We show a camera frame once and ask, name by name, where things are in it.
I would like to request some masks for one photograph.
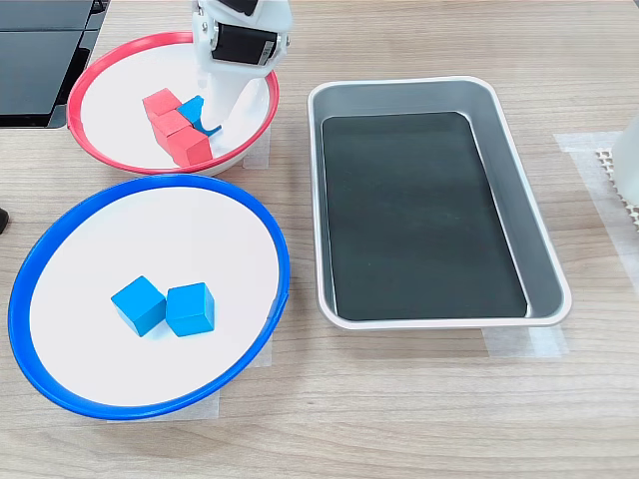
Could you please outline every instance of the red rim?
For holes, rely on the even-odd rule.
[[[200,163],[198,165],[193,165],[190,167],[177,167],[170,169],[148,169],[148,168],[140,168],[140,167],[132,167],[130,165],[123,165],[122,163],[116,162],[115,160],[107,157],[103,153],[99,152],[96,147],[89,141],[87,135],[84,131],[84,126],[82,125],[81,120],[81,109],[82,109],[82,101],[84,100],[84,96],[89,89],[89,86],[94,82],[94,80],[107,68],[118,63],[119,61],[130,57],[136,53],[144,52],[145,50],[150,50],[152,48],[164,47],[166,45],[173,45],[176,43],[192,43],[193,42],[193,33],[191,32],[166,32],[159,33],[156,35],[150,35],[148,37],[139,38],[129,43],[125,43],[124,45],[119,46],[118,48],[110,51],[104,57],[97,60],[93,65],[91,65],[78,79],[73,89],[71,90],[71,94],[69,95],[69,102],[67,106],[67,124],[69,126],[69,130],[71,134],[76,139],[78,144],[92,157],[97,160],[100,160],[102,163],[105,163],[111,167],[125,170],[127,172],[139,173],[142,175],[160,175],[164,173],[195,173],[200,172],[202,170],[207,170],[212,167],[216,167],[221,165],[228,160],[231,160],[233,157],[239,155],[248,147],[250,147],[261,135],[262,133],[269,127],[271,121],[276,115],[276,111],[278,110],[278,103],[280,102],[280,85],[278,84],[278,78],[276,77],[275,72],[271,72],[267,77],[267,85],[269,86],[269,111],[267,112],[267,117],[264,122],[260,126],[260,128],[242,145],[238,146],[234,150],[222,155],[219,158],[213,158],[209,162]]]

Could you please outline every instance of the white container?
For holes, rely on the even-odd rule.
[[[639,116],[615,143],[612,160],[619,195],[630,204],[639,206]]]

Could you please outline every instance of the white grid object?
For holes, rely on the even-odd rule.
[[[621,200],[621,202],[624,205],[624,208],[628,212],[628,216],[630,216],[630,219],[632,220],[632,223],[637,229],[637,232],[639,232],[639,207],[632,205],[630,202],[628,202],[628,200],[623,198],[623,196],[619,194],[619,191],[617,190],[617,185],[615,184],[615,179],[614,179],[615,166],[614,166],[614,160],[612,158],[612,149],[598,148],[597,150],[595,150],[595,155],[597,155],[597,160],[599,160],[599,163],[601,163],[601,166],[606,171],[606,175],[608,176],[608,181],[610,181],[610,183],[614,187],[615,192],[617,192],[619,199]]]

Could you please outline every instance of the table surface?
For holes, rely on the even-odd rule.
[[[220,178],[257,196],[291,250],[273,366],[220,417],[107,423],[37,393],[7,335],[27,252],[62,213],[130,178],[66,129],[0,131],[0,477],[637,477],[639,301],[556,133],[639,111],[639,9],[619,1],[293,0],[271,167]],[[186,1],[112,2],[93,58],[189,28]],[[574,294],[562,358],[490,357],[480,330],[352,333],[316,306],[306,99],[323,82],[474,75],[501,99]]]

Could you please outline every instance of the rectangular tray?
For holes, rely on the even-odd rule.
[[[346,329],[550,325],[570,291],[492,88],[309,97],[319,308]]]

